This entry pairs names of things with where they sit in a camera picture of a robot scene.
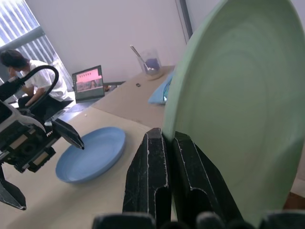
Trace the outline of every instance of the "blue towel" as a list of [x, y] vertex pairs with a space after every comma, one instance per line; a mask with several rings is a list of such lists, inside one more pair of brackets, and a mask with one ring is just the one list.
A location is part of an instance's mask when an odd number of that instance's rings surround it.
[[169, 87], [173, 78], [173, 72], [171, 72], [166, 80], [154, 91], [148, 100], [149, 104], [165, 104]]

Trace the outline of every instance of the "blue plate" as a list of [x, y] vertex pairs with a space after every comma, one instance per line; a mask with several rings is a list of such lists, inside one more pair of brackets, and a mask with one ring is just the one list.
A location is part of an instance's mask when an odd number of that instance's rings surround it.
[[82, 137], [85, 149], [70, 146], [60, 157], [56, 176], [67, 183], [92, 180], [111, 168], [123, 153], [125, 132], [105, 127]]

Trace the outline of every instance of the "white t-shirt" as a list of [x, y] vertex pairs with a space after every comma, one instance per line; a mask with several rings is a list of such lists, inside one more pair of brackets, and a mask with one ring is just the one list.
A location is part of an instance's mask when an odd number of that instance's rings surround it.
[[[48, 65], [42, 61], [30, 60], [30, 70], [37, 68], [38, 66]], [[22, 76], [26, 76], [28, 73], [21, 72]], [[52, 85], [55, 78], [55, 73], [50, 69], [42, 69], [36, 74], [34, 74], [29, 80], [25, 82], [26, 87], [34, 86], [34, 88], [45, 88], [47, 91], [49, 87]], [[62, 76], [59, 75], [58, 82], [50, 92], [49, 96], [52, 98], [63, 101], [68, 98], [67, 85], [63, 80]]]

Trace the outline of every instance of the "beige table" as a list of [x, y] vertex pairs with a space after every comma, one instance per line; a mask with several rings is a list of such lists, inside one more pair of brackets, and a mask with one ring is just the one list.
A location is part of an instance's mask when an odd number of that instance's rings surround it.
[[63, 139], [53, 145], [57, 154], [37, 173], [20, 174], [4, 165], [6, 179], [21, 189], [28, 209], [20, 211], [0, 203], [0, 228], [90, 229], [95, 216], [121, 212], [128, 167], [144, 134], [162, 124], [164, 107], [148, 105], [147, 100], [165, 78], [149, 82], [139, 75], [101, 99], [95, 108], [90, 107], [69, 121], [81, 136], [105, 126], [126, 132], [123, 156], [99, 178], [81, 185], [66, 184], [56, 178], [56, 163], [69, 147]]

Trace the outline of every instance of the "light green plate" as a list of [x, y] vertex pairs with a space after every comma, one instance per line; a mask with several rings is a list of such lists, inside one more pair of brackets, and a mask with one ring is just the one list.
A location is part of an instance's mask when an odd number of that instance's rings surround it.
[[247, 221], [282, 209], [305, 139], [305, 40], [290, 1], [210, 13], [175, 69], [163, 133], [175, 131], [218, 167]]

